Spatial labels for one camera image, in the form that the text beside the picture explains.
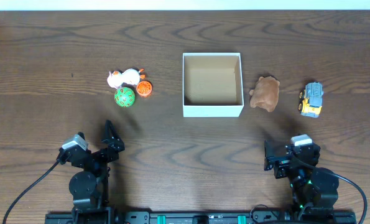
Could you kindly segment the brown plush toy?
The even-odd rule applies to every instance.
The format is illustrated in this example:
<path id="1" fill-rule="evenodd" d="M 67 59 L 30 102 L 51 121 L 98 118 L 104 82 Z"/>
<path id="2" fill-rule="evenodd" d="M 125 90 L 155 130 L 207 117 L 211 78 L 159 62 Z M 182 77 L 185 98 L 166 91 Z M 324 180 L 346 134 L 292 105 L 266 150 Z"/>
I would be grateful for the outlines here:
<path id="1" fill-rule="evenodd" d="M 249 91 L 250 107 L 273 112 L 279 101 L 280 82 L 272 76 L 259 77 L 254 89 Z"/>

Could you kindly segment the grey yellow toy truck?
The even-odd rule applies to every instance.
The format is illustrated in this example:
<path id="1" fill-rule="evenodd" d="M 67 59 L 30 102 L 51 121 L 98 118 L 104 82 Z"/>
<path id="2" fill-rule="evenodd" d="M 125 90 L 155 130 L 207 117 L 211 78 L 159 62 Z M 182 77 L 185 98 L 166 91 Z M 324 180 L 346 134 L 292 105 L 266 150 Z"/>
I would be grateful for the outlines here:
<path id="1" fill-rule="evenodd" d="M 305 89 L 299 94 L 298 111 L 302 116 L 318 118 L 323 103 L 323 86 L 319 82 L 311 82 L 305 85 Z"/>

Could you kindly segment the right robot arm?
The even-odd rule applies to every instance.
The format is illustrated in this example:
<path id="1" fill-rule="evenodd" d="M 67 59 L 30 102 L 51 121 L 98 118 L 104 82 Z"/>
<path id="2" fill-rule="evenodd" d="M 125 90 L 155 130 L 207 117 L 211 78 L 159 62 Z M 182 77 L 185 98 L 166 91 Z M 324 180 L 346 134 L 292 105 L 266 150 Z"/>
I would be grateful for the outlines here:
<path id="1" fill-rule="evenodd" d="M 313 141 L 264 142 L 264 170 L 273 170 L 276 179 L 287 178 L 292 190 L 292 210 L 302 215 L 324 216 L 338 199 L 339 180 L 328 169 L 318 170 L 320 146 Z"/>

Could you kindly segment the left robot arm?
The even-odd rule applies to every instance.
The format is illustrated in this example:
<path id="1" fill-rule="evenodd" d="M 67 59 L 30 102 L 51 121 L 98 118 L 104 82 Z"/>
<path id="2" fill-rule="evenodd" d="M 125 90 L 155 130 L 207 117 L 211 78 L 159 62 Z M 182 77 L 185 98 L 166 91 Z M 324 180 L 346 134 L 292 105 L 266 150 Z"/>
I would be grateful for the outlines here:
<path id="1" fill-rule="evenodd" d="M 106 147 L 91 152 L 84 134 L 79 132 L 59 149 L 58 163 L 69 162 L 82 170 L 69 183 L 73 196 L 72 223 L 119 223 L 116 209 L 109 205 L 108 164 L 119 159 L 125 146 L 110 120 L 105 122 L 101 142 Z"/>

